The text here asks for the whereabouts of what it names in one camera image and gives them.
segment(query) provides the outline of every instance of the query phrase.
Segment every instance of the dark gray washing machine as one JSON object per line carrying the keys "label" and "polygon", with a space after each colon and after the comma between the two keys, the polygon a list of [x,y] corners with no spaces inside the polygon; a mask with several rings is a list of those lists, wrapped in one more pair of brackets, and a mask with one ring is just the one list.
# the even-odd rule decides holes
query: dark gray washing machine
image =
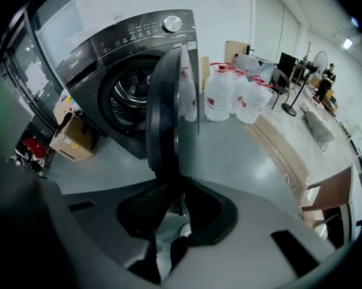
{"label": "dark gray washing machine", "polygon": [[156,11],[109,26],[72,51],[57,73],[91,122],[142,159],[147,156],[145,112],[152,75],[177,44],[186,45],[198,91],[191,10]]}

